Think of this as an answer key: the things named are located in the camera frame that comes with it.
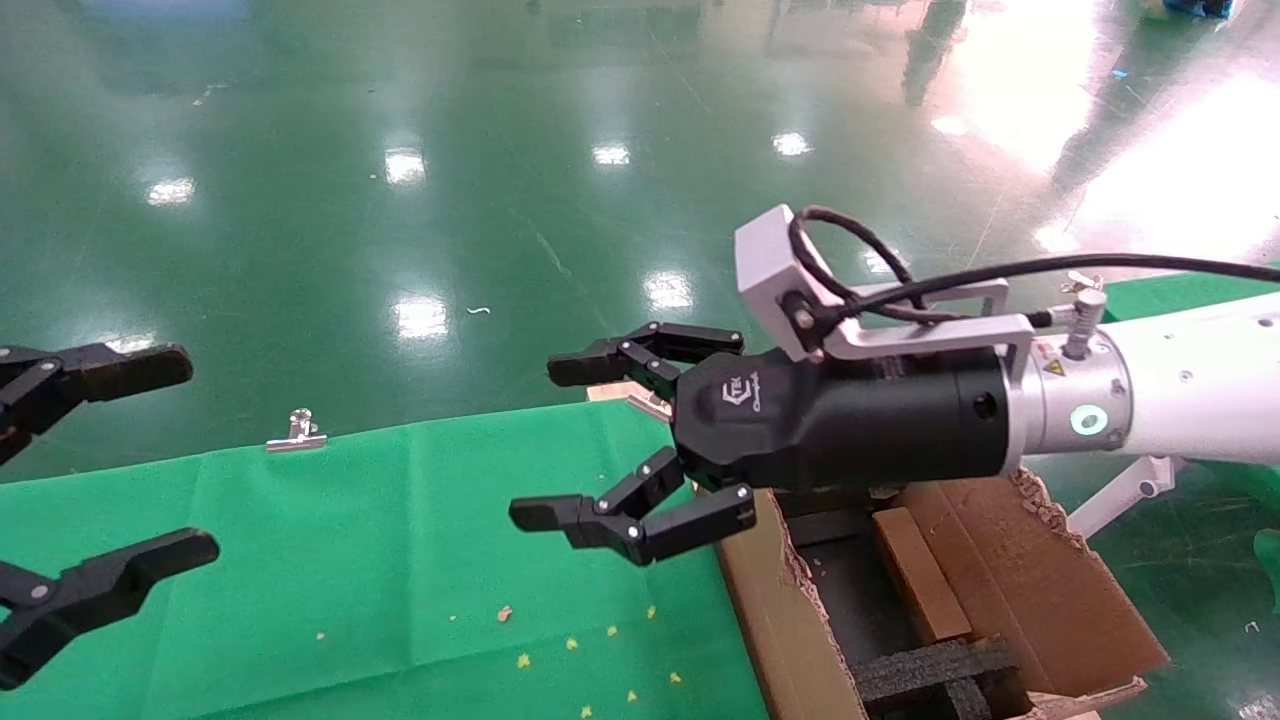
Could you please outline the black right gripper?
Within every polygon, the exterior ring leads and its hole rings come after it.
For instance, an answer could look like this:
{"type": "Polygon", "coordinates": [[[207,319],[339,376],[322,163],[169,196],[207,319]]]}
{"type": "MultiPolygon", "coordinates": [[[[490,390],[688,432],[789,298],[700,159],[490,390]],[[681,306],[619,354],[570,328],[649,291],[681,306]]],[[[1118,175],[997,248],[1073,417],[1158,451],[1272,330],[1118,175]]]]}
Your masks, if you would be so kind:
{"type": "Polygon", "coordinates": [[[1009,459],[1007,383],[992,348],[823,363],[778,348],[740,356],[744,348],[736,331],[649,322],[549,356],[556,386],[632,380],[673,400],[680,456],[660,448],[599,498],[513,498],[511,521],[643,568],[754,528],[751,487],[805,493],[982,478],[1009,459]],[[662,511],[685,486],[684,466],[726,487],[662,511]]]}

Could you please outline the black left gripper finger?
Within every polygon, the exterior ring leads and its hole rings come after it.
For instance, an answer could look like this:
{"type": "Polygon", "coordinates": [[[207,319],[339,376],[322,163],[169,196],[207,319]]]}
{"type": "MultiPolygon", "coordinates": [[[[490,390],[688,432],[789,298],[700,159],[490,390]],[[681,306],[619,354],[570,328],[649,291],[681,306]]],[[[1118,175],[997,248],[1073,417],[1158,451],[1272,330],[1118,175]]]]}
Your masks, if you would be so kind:
{"type": "Polygon", "coordinates": [[[82,404],[180,386],[195,366],[179,345],[118,352],[105,343],[45,351],[1,347],[1,464],[82,404]]]}
{"type": "Polygon", "coordinates": [[[215,562],[205,530],[174,530],[45,577],[1,564],[1,688],[17,691],[81,635],[140,612],[168,578],[215,562]]]}

